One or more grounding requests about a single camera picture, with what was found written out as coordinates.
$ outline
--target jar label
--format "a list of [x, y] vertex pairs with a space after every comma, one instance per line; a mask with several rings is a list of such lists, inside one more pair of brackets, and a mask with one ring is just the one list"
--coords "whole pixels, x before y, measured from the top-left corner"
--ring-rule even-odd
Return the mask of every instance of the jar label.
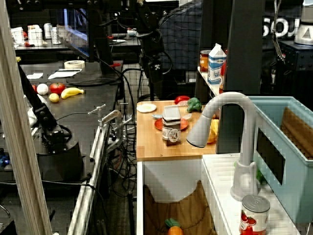
[[170, 142], [177, 142], [180, 140], [180, 130], [163, 127], [162, 137], [164, 140], [167, 140]]

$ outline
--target tape roll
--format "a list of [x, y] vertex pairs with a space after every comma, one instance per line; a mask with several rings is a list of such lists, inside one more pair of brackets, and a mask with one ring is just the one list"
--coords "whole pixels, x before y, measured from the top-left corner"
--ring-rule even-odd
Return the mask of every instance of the tape roll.
[[85, 62], [83, 60], [71, 60], [64, 63], [64, 68], [68, 69], [83, 69], [85, 67]]

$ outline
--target orange plate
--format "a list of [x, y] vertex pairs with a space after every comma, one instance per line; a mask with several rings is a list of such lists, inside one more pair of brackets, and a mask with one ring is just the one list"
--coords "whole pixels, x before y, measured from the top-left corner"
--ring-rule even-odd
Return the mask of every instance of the orange plate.
[[[180, 130], [184, 130], [186, 129], [188, 126], [188, 121], [184, 118], [181, 118], [180, 119]], [[162, 122], [162, 119], [159, 118], [158, 120], [155, 121], [155, 127], [158, 129], [158, 130], [162, 130], [162, 127], [163, 127], [163, 122]]]

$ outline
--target wooden post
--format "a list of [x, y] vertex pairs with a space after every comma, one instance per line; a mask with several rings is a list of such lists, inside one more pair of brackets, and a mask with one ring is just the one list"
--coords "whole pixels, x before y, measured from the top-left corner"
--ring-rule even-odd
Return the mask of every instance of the wooden post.
[[5, 0], [0, 12], [0, 118], [6, 144], [30, 234], [52, 235]]

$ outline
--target wooden countertop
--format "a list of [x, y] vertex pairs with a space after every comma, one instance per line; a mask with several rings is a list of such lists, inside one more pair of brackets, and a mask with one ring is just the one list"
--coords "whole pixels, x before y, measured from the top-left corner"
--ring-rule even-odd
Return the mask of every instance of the wooden countertop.
[[[154, 126], [156, 120], [152, 118], [152, 114], [162, 114], [164, 106], [174, 105], [174, 101], [147, 101], [137, 105], [144, 103], [156, 105], [156, 110], [151, 113], [137, 111], [137, 161], [199, 159], [204, 154], [215, 154], [215, 144], [207, 144], [205, 148], [196, 148], [186, 140], [188, 130], [191, 130], [201, 113], [192, 113], [188, 127], [181, 132], [181, 144], [166, 146], [162, 139], [162, 131]], [[179, 107], [179, 111], [182, 117], [188, 114], [187, 107]]]

